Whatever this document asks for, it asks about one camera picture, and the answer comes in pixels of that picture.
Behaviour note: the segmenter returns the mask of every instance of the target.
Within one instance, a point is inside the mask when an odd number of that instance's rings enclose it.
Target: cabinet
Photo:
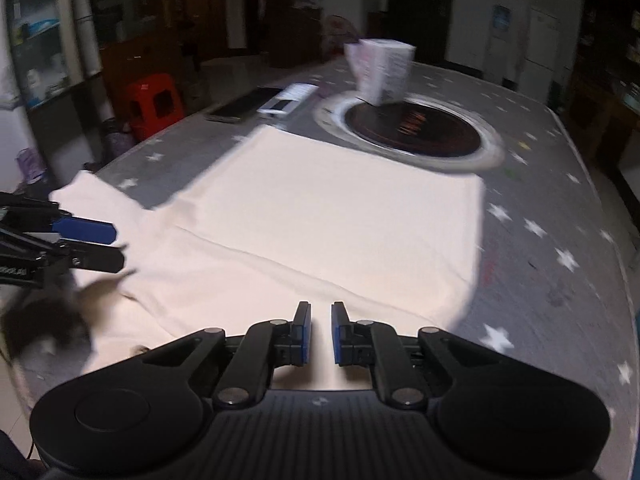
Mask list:
[[[103,102],[100,55],[88,0],[2,0],[7,58],[26,113],[53,180],[68,184],[88,162],[100,160],[100,120],[113,115]]]

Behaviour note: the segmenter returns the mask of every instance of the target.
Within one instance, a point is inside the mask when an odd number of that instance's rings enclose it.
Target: white box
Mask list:
[[[402,102],[414,52],[413,45],[395,40],[360,40],[351,46],[347,55],[360,98],[374,106]]]

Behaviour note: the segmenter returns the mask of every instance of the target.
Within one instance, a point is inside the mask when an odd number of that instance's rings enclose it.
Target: white appliance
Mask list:
[[[541,103],[546,103],[554,78],[558,52],[558,19],[532,8],[529,17],[529,39],[518,91]]]

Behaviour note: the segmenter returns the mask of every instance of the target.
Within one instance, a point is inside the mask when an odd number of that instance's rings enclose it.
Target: black round plate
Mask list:
[[[361,103],[347,110],[344,119],[359,137],[415,155],[453,158],[471,155],[482,144],[471,124],[439,108],[416,103]]]

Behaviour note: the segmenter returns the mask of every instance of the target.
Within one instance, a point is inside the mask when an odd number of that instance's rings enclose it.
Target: white star pattern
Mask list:
[[[629,363],[626,361],[621,365],[618,365],[618,371],[620,372],[620,384],[631,384],[631,376],[634,374],[634,371],[629,366]]]
[[[326,397],[315,397],[314,399],[311,400],[311,403],[314,406],[325,406],[329,403],[329,399],[327,399]]]
[[[500,354],[504,354],[507,348],[513,348],[513,344],[508,339],[509,333],[502,327],[492,328],[486,324],[484,329],[486,330],[486,336],[480,340],[483,345],[488,346]]]
[[[569,251],[561,251],[556,248],[556,253],[558,253],[558,263],[563,267],[566,267],[571,272],[574,272],[576,267],[580,267],[574,259],[574,256]]]
[[[529,163],[524,160],[520,155],[518,155],[516,152],[511,152],[511,155],[513,156],[513,158],[515,158],[520,164],[524,164],[525,166],[528,166]]]
[[[487,211],[494,215],[500,222],[511,220],[511,217],[507,214],[507,211],[502,206],[490,203],[489,209],[487,209]]]
[[[544,235],[546,235],[546,231],[540,227],[538,224],[536,224],[533,220],[527,220],[526,218],[524,219],[524,228],[527,231],[531,231],[533,234],[539,236],[540,238],[542,238]]]
[[[138,185],[138,180],[136,178],[127,178],[118,184],[118,188],[121,190],[129,189],[130,187],[134,187]]]

